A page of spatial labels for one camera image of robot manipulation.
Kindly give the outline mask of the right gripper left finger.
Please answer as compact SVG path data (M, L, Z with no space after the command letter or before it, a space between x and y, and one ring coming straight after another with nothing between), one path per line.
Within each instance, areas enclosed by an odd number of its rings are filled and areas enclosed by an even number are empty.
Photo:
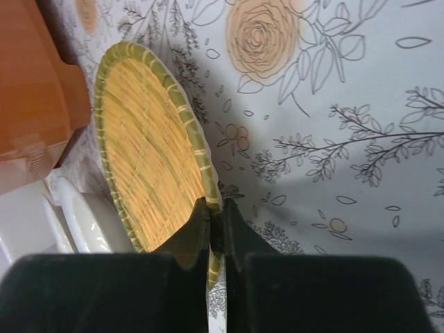
M146 256L146 332L207 332L210 213L204 198L188 221Z

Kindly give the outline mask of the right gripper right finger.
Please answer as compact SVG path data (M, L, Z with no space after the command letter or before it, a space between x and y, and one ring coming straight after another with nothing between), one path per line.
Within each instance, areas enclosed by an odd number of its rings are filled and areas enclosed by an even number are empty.
M223 240L226 328L228 332L252 332L256 328L259 278L253 275L250 261L280 253L250 227L236 202L229 198L223 202Z

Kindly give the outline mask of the round woven bamboo mat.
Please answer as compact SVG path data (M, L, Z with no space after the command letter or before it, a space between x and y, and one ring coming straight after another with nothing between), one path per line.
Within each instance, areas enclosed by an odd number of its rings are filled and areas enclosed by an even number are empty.
M94 118L105 179L137 252L163 245L199 198L221 222L219 177L203 129L184 89L150 49L122 41L105 52Z

